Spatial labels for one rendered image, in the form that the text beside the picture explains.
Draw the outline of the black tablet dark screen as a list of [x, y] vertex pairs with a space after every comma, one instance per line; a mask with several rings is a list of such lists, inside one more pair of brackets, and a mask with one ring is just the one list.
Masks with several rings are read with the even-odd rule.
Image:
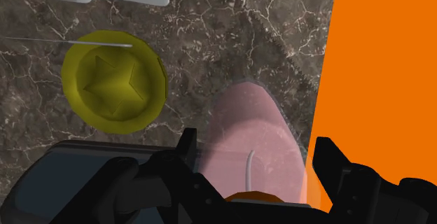
[[139, 164], [162, 146], [66, 140], [50, 147], [15, 183], [0, 207], [1, 224], [50, 224], [111, 158]]

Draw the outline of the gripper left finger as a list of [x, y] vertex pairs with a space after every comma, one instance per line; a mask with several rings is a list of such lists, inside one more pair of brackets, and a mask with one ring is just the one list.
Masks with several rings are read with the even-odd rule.
[[133, 224], [153, 207], [165, 224], [240, 224], [208, 180], [193, 172], [196, 139], [197, 130], [186, 128], [175, 149], [157, 151], [143, 164], [111, 158], [50, 224]]

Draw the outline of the pink translucent bottle orange cap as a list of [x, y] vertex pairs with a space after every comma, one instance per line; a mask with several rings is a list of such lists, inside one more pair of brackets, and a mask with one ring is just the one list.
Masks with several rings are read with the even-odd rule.
[[307, 201], [299, 145], [276, 101], [249, 81], [229, 86], [216, 101], [199, 171], [223, 197], [262, 192]]

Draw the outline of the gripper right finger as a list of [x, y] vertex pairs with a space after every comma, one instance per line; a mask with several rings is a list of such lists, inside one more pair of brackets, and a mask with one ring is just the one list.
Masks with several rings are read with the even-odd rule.
[[420, 178], [399, 184], [350, 162], [328, 137], [318, 137], [312, 167], [332, 202], [335, 224], [437, 224], [437, 185]]

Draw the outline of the thin silver knife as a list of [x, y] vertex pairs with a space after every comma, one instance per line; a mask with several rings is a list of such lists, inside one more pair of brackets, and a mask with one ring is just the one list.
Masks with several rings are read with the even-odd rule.
[[8, 37], [8, 36], [0, 36], [3, 39], [11, 39], [11, 40], [21, 40], [21, 41], [43, 41], [43, 42], [51, 42], [51, 43], [69, 43], [69, 44], [80, 44], [80, 45], [90, 45], [90, 46], [109, 46], [109, 47], [120, 47], [120, 48], [132, 48], [132, 44], [125, 43], [102, 43], [102, 42], [94, 42], [94, 41], [66, 41], [66, 40], [51, 40], [51, 39], [42, 39], [42, 38], [20, 38], [20, 37]]

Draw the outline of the yellow-green plate with star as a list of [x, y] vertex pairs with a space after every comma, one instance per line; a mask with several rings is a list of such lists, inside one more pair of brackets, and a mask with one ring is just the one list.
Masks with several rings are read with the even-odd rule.
[[168, 79], [159, 55], [124, 31], [97, 30], [77, 41], [132, 44], [132, 48], [73, 44], [61, 70], [62, 89], [73, 112], [106, 133], [130, 134], [160, 114]]

